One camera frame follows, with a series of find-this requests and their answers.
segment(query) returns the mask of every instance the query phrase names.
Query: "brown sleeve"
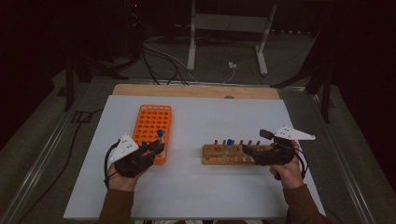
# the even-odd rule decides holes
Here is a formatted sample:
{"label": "brown sleeve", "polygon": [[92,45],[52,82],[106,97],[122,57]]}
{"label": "brown sleeve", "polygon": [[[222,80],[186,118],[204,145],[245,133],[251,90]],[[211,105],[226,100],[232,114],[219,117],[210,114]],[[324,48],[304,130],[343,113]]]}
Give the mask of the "brown sleeve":
{"label": "brown sleeve", "polygon": [[285,201],[289,205],[289,215],[292,224],[331,223],[323,216],[312,199],[308,186],[297,189],[283,189]]}
{"label": "brown sleeve", "polygon": [[98,224],[127,224],[131,219],[133,205],[133,192],[109,189]]}

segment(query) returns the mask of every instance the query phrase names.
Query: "white board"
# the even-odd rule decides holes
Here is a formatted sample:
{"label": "white board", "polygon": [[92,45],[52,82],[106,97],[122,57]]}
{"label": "white board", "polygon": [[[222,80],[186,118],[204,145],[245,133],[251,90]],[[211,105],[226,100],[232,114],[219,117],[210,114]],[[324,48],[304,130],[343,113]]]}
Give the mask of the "white board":
{"label": "white board", "polygon": [[[282,188],[267,166],[202,165],[202,146],[216,139],[270,141],[259,130],[292,127],[282,100],[109,96],[65,218],[96,219],[106,195],[103,165],[108,148],[132,134],[141,105],[172,106],[169,153],[139,179],[135,219],[266,218],[286,215]],[[305,183],[324,214],[311,174]]]}

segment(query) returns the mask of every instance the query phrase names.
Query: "floor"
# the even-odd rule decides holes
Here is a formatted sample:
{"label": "floor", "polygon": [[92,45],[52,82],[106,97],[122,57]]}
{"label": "floor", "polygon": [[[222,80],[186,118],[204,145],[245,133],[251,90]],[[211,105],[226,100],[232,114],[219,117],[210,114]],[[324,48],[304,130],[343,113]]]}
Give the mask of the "floor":
{"label": "floor", "polygon": [[[202,35],[197,42],[193,72],[185,69],[189,49],[187,36],[169,40],[151,35],[144,46],[147,62],[158,74],[154,76],[161,84],[171,80],[170,84],[182,85],[185,80],[190,85],[268,87],[298,74],[315,38],[300,34],[270,34],[264,49],[269,70],[265,77],[259,72],[254,54],[258,41],[259,36],[246,34],[234,38],[214,37],[210,33]],[[153,56],[154,50],[171,55],[181,75],[171,79],[176,73],[175,66],[164,58]],[[117,59],[118,63],[123,61],[123,58]],[[229,68],[229,62],[235,63],[236,68]],[[53,93],[0,151],[0,214],[4,223],[17,223],[17,220],[18,223],[94,223],[93,220],[63,218],[100,119],[97,113],[89,123],[80,125],[73,122],[74,113],[103,108],[107,96],[118,83],[153,84],[153,79],[142,60],[120,71],[129,80],[115,80],[94,69],[92,72],[91,83],[76,81],[76,101],[69,112],[64,112],[65,99],[57,96],[59,89],[64,87],[64,72],[56,76]],[[280,96],[290,111],[295,128],[317,131],[319,140],[303,147],[312,158],[311,172],[327,208],[327,216],[334,223],[396,223],[395,194],[380,172],[337,87],[332,86],[331,123],[327,124],[320,117],[312,116],[318,113],[320,95],[303,92],[308,79],[293,83]],[[69,155],[70,161],[62,171]],[[59,180],[51,186],[58,174],[61,174]],[[29,182],[24,180],[29,180],[32,186],[23,184]],[[49,186],[47,194],[35,203]],[[269,222],[283,223],[284,218],[272,218]]]}

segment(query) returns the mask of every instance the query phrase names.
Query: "gray floor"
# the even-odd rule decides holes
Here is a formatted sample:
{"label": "gray floor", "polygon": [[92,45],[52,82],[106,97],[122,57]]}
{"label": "gray floor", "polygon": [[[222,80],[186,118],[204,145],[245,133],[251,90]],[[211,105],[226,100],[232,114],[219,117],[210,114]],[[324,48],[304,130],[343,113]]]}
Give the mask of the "gray floor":
{"label": "gray floor", "polygon": [[[254,45],[259,40],[260,38],[251,36],[244,41],[230,44],[199,46],[194,72],[187,73],[181,63],[177,62],[177,65],[184,79],[190,84],[266,87],[296,75],[315,41],[306,35],[270,35],[264,50],[269,74],[262,77],[254,54]],[[146,44],[178,58],[184,64],[187,63],[188,37],[178,37],[170,41],[151,36]],[[169,78],[175,72],[173,65],[164,59],[148,55],[148,61],[161,76]],[[228,62],[235,62],[236,68],[233,78],[223,83],[233,74],[232,69],[228,68]],[[53,93],[1,150],[1,216],[6,214],[7,208],[12,204],[23,208],[21,212],[15,210],[15,217],[24,213],[61,171],[78,128],[76,123],[70,123],[74,111],[95,111],[103,108],[107,96],[118,83],[152,84],[149,72],[141,62],[121,73],[130,78],[127,81],[117,81],[95,74],[91,84],[77,83],[77,101],[69,113],[64,112],[65,99],[56,96],[58,90],[64,87],[64,72],[56,76],[53,79]],[[162,83],[167,81],[167,78],[158,79],[162,79]],[[294,88],[283,90],[280,95],[290,112],[293,126],[310,130],[318,138],[315,142],[302,145],[310,159],[310,168],[320,199],[329,209],[326,210],[328,217],[334,223],[340,222],[332,213],[339,216],[344,223],[396,223],[395,194],[380,172],[339,91],[332,87],[332,107],[329,111],[331,123],[326,124],[318,115],[317,96],[306,95],[299,88],[306,82],[307,79],[296,82],[292,85]],[[99,119],[100,114],[96,114],[90,123],[80,127],[71,161],[63,175],[22,223],[94,223],[65,220],[63,214]],[[29,170],[40,152],[48,148],[53,148],[53,152],[47,156],[41,154],[40,158],[47,157],[49,162],[45,164],[44,172],[35,176],[35,188],[32,191],[24,190],[24,197],[18,198],[18,188],[30,174]],[[23,202],[18,203],[14,199],[23,199]],[[283,223],[284,219],[271,219],[270,222]]]}

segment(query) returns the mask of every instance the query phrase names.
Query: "wooden peg board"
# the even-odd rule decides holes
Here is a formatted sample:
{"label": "wooden peg board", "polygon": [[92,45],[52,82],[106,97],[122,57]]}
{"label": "wooden peg board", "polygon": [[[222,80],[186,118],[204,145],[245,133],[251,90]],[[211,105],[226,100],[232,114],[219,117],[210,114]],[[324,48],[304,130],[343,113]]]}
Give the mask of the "wooden peg board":
{"label": "wooden peg board", "polygon": [[[204,145],[202,154],[203,165],[254,165],[254,160],[245,154],[242,150],[243,141],[240,141],[238,145],[233,144],[227,148],[225,140],[222,145],[218,144],[218,140],[215,141],[214,145]],[[247,143],[247,146],[253,147],[258,151],[269,150],[270,146],[260,145],[257,142],[256,145],[251,145],[251,141]]]}

